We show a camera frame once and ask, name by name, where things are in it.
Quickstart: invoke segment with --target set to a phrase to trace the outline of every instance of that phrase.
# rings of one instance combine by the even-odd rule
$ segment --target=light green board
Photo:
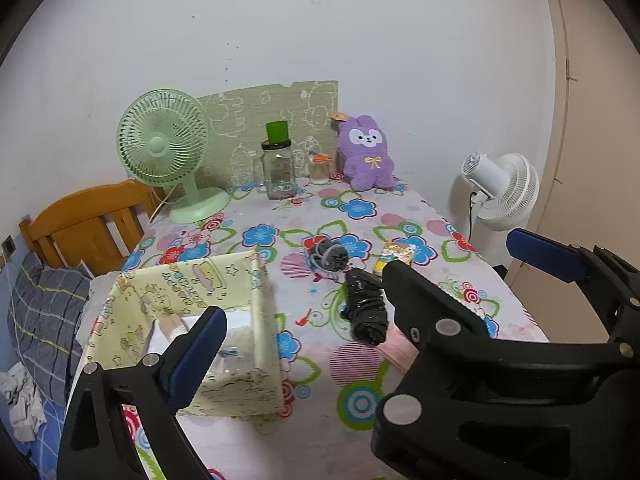
[[[253,160],[262,154],[264,125],[270,121],[289,123],[296,176],[305,176],[308,150],[335,156],[337,133],[331,129],[331,112],[338,106],[337,81],[255,86],[198,100],[211,129],[207,153],[196,173],[199,187],[254,182]]]

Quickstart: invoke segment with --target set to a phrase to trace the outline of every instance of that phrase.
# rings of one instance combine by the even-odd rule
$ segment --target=yellow bow
[[[382,157],[381,156],[368,156],[364,159],[365,162],[369,162],[371,164],[371,169],[373,170],[373,168],[378,168],[380,169],[380,166],[378,165],[379,162],[382,162]]]

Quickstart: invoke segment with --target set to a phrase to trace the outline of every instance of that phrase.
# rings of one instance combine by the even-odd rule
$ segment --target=pink paper
[[[418,357],[416,347],[393,322],[389,323],[389,328],[386,330],[386,341],[380,343],[376,349],[404,373],[411,368],[415,358]]]

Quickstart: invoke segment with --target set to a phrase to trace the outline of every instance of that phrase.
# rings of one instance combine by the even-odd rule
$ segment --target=green desk fan
[[[229,195],[217,187],[196,187],[195,171],[209,142],[208,124],[196,99],[164,89],[133,101],[118,125],[118,155],[136,179],[149,186],[184,187],[184,197],[169,213],[177,224],[204,220],[229,203]]]

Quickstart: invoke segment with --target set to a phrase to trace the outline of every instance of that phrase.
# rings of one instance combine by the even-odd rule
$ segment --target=white wall
[[[315,79],[339,81],[340,110],[374,116],[398,175],[459,228],[469,152],[543,167],[546,0],[46,0],[0,67],[0,238],[125,177],[114,131],[137,95]]]

